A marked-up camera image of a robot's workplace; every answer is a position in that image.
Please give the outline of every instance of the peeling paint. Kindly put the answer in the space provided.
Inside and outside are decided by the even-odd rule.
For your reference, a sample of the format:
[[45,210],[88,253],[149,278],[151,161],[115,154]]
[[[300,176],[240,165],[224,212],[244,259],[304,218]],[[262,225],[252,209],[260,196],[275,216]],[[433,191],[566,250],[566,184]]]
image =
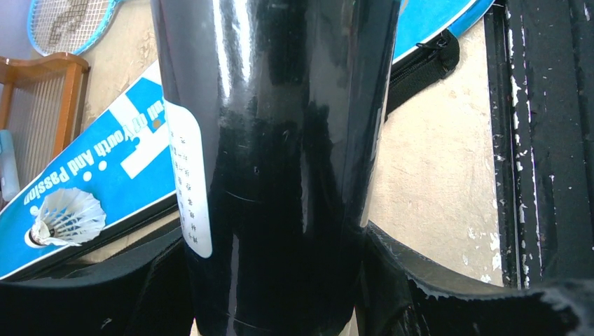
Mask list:
[[491,236],[491,243],[489,244],[491,247],[491,251],[495,251],[499,248],[499,235],[496,233],[490,233]]
[[501,269],[501,253],[497,252],[492,259],[493,271]]
[[[519,209],[519,215],[520,215],[520,223],[526,223],[526,215],[524,214],[524,209],[526,209],[527,206],[525,206],[523,203],[520,203],[520,209]],[[525,246],[525,242],[522,240],[522,247],[526,247]]]
[[474,230],[472,229],[472,227],[468,228],[468,237],[470,239],[476,239],[476,234],[474,234]]
[[534,162],[534,149],[530,148],[530,162],[532,163],[532,187],[534,191],[532,195],[534,196],[534,216],[536,217],[537,222],[537,246],[539,249],[539,273],[542,277],[542,248],[540,244],[540,222],[539,222],[539,209],[538,209],[538,202],[537,202],[537,179],[536,179],[536,163]]
[[528,272],[530,271],[530,267],[526,265],[526,255],[522,254],[522,271],[524,271],[525,279],[524,279],[524,287],[530,287],[530,277],[528,276]]
[[101,324],[101,330],[103,330],[103,328],[105,328],[105,326],[107,326],[108,324],[110,324],[110,322],[112,322],[113,320],[111,318],[106,318],[103,323]]
[[513,113],[513,128],[516,130],[520,127],[520,121],[518,120],[518,112]]
[[491,277],[489,276],[489,274],[483,274],[481,275],[481,281],[485,284],[488,284],[491,282]]
[[543,91],[542,94],[544,95],[544,104],[543,104],[544,113],[548,113],[548,110],[546,109],[546,91]]
[[511,101],[513,102],[513,107],[516,107],[516,105],[518,105],[518,91],[520,91],[520,87],[518,86],[517,82],[516,82],[516,77],[514,77],[513,75],[511,76]]

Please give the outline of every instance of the light blue object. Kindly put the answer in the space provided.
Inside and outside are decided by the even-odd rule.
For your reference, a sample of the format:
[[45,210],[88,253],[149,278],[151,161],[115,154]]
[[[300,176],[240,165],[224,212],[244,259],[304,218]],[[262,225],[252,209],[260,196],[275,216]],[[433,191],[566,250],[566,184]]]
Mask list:
[[[96,30],[91,34],[91,36],[89,36],[85,41],[76,43],[76,45],[73,45],[72,48],[67,48],[68,50],[51,50],[50,48],[44,48],[43,43],[38,43],[38,41],[36,40],[35,35],[34,35],[34,31],[35,31],[36,27],[33,27],[33,26],[34,26],[35,15],[38,15],[39,12],[41,11],[38,9],[38,7],[42,8],[42,6],[56,6],[54,4],[55,1],[54,0],[33,0],[31,2],[31,6],[29,7],[29,17],[27,18],[27,35],[29,37],[29,41],[33,45],[33,48],[35,49],[35,51],[37,51],[39,54],[41,54],[43,56],[47,56],[49,54],[57,53],[57,52],[68,52],[71,54],[80,55],[80,54],[84,53],[87,49],[89,49],[91,46],[93,46],[101,38],[103,33],[109,27],[111,18],[113,17],[113,14],[116,12],[118,5],[124,1],[126,1],[126,0],[109,0],[109,4],[107,5],[105,14],[104,14],[101,22],[97,26]],[[97,2],[97,1],[89,0],[89,6],[91,6],[93,2]]]
[[105,230],[175,195],[160,83],[155,62],[0,211],[0,279],[71,249],[25,240],[44,198],[60,188],[92,193],[106,213]]
[[396,45],[392,64],[427,43],[443,30],[460,37],[472,27],[494,0],[403,0],[396,29]]
[[2,198],[9,202],[20,191],[13,137],[6,129],[0,130],[0,188]]
[[474,26],[489,10],[495,0],[478,0],[467,12],[462,14],[448,30],[457,38]]

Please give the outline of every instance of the badminton racket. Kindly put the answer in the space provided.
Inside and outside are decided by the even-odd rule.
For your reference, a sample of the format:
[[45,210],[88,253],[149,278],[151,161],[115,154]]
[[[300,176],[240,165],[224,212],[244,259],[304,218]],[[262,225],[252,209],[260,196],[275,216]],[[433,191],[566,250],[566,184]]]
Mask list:
[[84,53],[106,31],[124,0],[33,0],[27,34],[43,56]]

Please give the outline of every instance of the printed shuttlecock image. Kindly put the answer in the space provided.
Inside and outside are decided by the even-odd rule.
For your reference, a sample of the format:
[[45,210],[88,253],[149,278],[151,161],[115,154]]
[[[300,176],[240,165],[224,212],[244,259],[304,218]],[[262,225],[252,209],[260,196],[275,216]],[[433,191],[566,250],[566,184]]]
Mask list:
[[62,188],[43,199],[25,241],[34,247],[80,246],[99,235],[105,218],[105,211],[92,194],[78,188]]

